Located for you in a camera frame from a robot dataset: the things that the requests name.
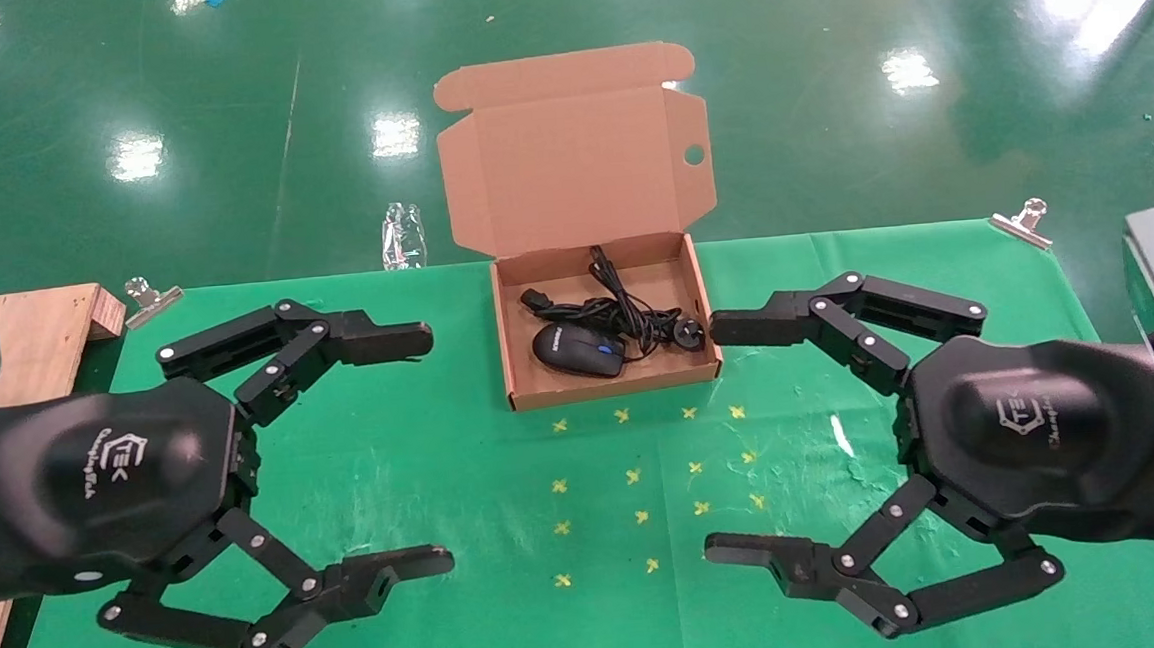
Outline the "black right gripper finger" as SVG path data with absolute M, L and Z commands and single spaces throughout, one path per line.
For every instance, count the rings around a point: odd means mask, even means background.
M 835 602 L 887 640 L 1029 601 L 1062 581 L 1063 564 L 1021 528 L 992 530 L 968 515 L 965 528 L 980 532 L 1001 563 L 900 592 L 874 565 L 927 511 L 949 517 L 954 508 L 944 490 L 913 474 L 841 545 L 722 532 L 705 537 L 704 556 L 717 565 L 766 568 L 786 598 Z
M 780 291 L 758 309 L 711 312 L 710 337 L 721 346 L 815 347 L 881 395 L 898 395 L 911 357 L 878 327 L 946 342 L 980 336 L 987 308 L 977 301 L 881 277 L 845 272 L 814 291 Z

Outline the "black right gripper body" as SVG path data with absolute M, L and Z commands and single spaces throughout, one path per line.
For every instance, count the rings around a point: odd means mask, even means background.
M 962 336 L 915 364 L 900 461 L 971 538 L 1154 541 L 1154 357 L 1145 344 Z

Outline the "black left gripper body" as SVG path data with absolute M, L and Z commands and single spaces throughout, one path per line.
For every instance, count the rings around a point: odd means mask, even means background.
M 258 464 L 235 405 L 187 377 L 0 408 L 0 602 L 195 577 Z

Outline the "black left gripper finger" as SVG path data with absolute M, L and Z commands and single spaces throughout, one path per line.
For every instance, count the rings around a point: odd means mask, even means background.
M 422 321 L 385 326 L 362 309 L 319 312 L 288 299 L 183 336 L 162 346 L 157 361 L 164 378 L 201 383 L 258 363 L 234 392 L 243 420 L 261 427 L 271 425 L 334 366 L 415 362 L 433 346 L 435 336 Z
M 394 587 L 455 568 L 445 547 L 413 545 L 352 556 L 319 571 L 243 508 L 230 508 L 213 532 L 284 583 L 286 596 L 256 621 L 163 605 L 163 579 L 135 579 L 102 606 L 97 624 L 134 642 L 168 648 L 304 648 L 332 623 L 379 615 Z

